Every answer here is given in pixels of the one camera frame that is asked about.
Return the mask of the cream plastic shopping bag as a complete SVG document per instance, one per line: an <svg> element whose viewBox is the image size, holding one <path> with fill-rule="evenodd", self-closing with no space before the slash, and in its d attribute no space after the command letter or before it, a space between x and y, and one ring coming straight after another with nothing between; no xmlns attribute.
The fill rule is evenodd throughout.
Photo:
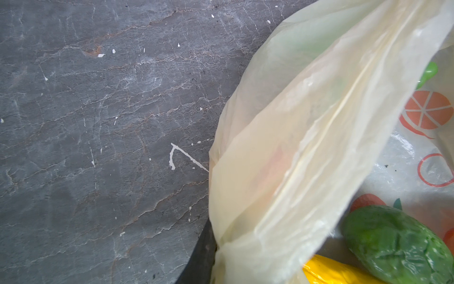
<svg viewBox="0 0 454 284"><path fill-rule="evenodd" d="M416 89L430 62L438 73ZM209 152L213 284L309 283L353 267L341 222L386 205L454 247L454 4L316 1L283 20Z"/></svg>

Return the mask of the green fake pepper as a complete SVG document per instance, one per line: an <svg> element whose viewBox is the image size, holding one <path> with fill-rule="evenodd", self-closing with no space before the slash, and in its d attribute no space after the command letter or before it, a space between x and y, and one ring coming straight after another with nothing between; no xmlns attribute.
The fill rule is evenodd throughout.
<svg viewBox="0 0 454 284"><path fill-rule="evenodd" d="M428 227L382 205L349 213L342 224L349 250L373 276L388 284L451 284L454 257Z"/></svg>

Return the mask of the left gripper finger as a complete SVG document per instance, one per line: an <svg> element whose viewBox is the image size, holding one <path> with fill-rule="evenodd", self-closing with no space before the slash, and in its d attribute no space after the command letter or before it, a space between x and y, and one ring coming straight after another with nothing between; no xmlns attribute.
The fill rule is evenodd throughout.
<svg viewBox="0 0 454 284"><path fill-rule="evenodd" d="M210 284L217 245L210 220L207 220L193 253L175 284Z"/></svg>

